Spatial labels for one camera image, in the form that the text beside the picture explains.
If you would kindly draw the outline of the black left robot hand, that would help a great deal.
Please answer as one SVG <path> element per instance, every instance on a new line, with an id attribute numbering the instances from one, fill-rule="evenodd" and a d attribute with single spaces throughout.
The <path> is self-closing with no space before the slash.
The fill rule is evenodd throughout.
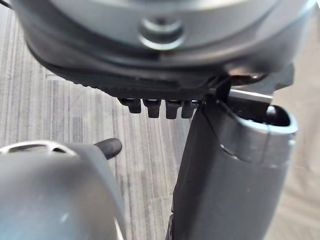
<path id="1" fill-rule="evenodd" d="M 139 114 L 191 119 L 169 240 L 262 240 L 298 130 L 273 105 L 315 0 L 13 0 L 31 54 Z"/>

